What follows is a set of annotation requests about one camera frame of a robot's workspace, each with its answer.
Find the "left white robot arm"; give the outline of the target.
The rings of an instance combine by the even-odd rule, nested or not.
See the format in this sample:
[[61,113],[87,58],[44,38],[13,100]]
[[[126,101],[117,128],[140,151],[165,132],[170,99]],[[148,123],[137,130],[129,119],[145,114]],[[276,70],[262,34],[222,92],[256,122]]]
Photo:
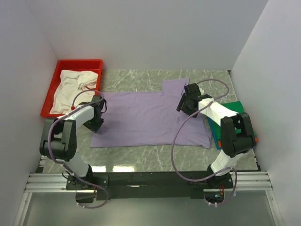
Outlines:
[[68,181],[81,188],[93,186],[92,167],[76,154],[77,130],[83,125],[97,132],[104,120],[107,102],[102,96],[93,96],[90,102],[81,102],[71,112],[56,118],[46,118],[40,141],[40,154],[64,166]]

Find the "white crumpled t shirt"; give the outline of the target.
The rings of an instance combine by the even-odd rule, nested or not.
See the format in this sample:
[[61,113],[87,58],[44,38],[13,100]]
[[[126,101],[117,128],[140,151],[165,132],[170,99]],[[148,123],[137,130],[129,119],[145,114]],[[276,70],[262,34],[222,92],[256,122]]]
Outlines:
[[74,98],[84,90],[96,89],[97,78],[98,74],[93,71],[62,70],[50,113],[65,114],[71,111],[72,103],[77,106],[81,102],[90,102],[95,94],[91,91],[80,94],[75,101]]

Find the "green t shirt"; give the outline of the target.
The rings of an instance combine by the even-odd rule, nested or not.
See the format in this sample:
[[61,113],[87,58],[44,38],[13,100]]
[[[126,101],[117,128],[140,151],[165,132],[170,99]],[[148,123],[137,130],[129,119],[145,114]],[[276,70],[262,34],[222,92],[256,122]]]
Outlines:
[[223,103],[222,104],[224,107],[232,110],[232,111],[235,111],[237,113],[242,113],[244,112],[244,108],[243,108],[243,105],[240,101],[236,101],[236,102],[229,102],[229,103]]

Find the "aluminium frame rail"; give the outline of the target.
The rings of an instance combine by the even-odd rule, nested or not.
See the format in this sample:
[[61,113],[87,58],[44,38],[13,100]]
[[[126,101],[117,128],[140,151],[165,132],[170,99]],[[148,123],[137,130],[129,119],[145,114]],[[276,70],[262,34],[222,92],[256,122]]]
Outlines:
[[[81,128],[78,152],[96,172],[171,171],[170,146],[91,149],[90,132]],[[209,206],[190,198],[112,200],[86,210],[75,192],[67,191],[62,169],[41,158],[41,173],[28,178],[16,218],[17,226],[272,226],[275,202],[267,172],[261,172],[253,152],[238,162],[236,194],[226,204]]]

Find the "lavender t shirt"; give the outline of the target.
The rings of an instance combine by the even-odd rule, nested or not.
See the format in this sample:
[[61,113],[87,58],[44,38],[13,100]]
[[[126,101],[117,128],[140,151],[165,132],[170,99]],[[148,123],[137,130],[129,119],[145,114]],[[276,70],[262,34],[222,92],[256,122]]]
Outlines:
[[91,148],[146,145],[210,147],[212,133],[204,117],[189,119],[176,110],[189,78],[162,81],[160,91],[104,92],[104,123],[92,135]]

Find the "orange t shirt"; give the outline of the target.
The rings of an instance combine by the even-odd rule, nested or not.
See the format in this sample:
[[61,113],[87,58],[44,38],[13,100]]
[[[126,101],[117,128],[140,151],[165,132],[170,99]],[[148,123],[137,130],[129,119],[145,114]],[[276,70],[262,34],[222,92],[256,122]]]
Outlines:
[[219,148],[222,147],[222,144],[221,144],[221,141],[220,141],[220,140],[218,140],[217,144],[218,144],[218,147],[219,147]]

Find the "black base beam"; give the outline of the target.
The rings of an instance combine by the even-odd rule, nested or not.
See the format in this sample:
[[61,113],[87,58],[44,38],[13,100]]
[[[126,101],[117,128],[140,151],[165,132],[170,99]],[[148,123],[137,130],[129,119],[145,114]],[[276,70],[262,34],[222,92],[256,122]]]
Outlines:
[[204,199],[206,189],[232,189],[231,175],[202,182],[189,182],[175,172],[95,172],[93,184],[109,193],[110,199],[189,197]]

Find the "red plastic bin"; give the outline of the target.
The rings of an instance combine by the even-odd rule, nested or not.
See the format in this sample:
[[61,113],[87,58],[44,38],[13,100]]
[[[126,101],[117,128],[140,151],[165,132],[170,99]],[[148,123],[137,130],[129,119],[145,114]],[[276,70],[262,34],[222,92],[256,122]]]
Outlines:
[[65,59],[57,62],[51,83],[48,88],[48,92],[41,109],[40,115],[42,117],[57,117],[62,114],[50,114],[50,110],[54,101],[54,94],[61,83],[60,74],[62,70],[71,71],[93,71],[98,74],[96,89],[100,90],[101,76],[102,76],[102,65],[101,59]]

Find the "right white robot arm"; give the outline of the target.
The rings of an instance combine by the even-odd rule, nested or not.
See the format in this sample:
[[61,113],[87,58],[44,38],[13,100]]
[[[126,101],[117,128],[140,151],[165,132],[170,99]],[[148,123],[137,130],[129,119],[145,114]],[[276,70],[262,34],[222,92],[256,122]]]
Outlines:
[[230,171],[234,170],[237,161],[257,144],[250,116],[246,112],[238,113],[219,104],[217,98],[201,94],[197,83],[184,87],[184,93],[177,106],[189,117],[199,113],[207,116],[221,129],[221,150],[215,161],[208,167],[208,175],[201,179],[190,179],[182,175],[174,163],[174,149],[171,148],[171,162],[176,174],[189,182],[206,181],[212,188],[217,188],[225,181]]

